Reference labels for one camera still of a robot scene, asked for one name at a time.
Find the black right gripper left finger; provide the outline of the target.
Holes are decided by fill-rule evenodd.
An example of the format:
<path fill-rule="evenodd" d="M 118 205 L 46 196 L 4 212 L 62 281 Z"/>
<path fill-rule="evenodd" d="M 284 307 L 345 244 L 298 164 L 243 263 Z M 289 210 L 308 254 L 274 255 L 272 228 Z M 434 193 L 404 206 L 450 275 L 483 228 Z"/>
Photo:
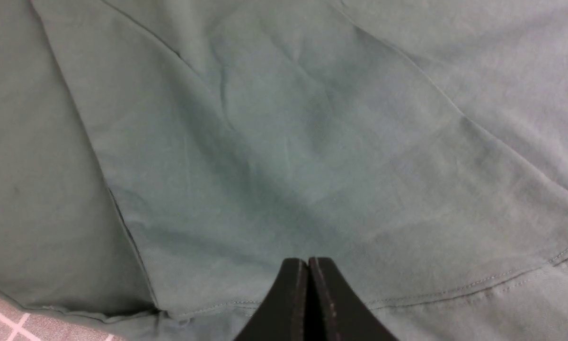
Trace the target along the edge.
<path fill-rule="evenodd" d="M 302 341 L 309 275 L 305 261 L 282 261 L 275 282 L 237 341 Z"/>

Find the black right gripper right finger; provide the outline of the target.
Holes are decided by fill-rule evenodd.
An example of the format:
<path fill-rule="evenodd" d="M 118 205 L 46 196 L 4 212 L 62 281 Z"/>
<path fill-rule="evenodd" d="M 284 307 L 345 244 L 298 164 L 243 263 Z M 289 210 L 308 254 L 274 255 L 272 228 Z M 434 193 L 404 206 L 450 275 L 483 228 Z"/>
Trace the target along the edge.
<path fill-rule="evenodd" d="M 309 259 L 309 341 L 396 341 L 330 258 Z"/>

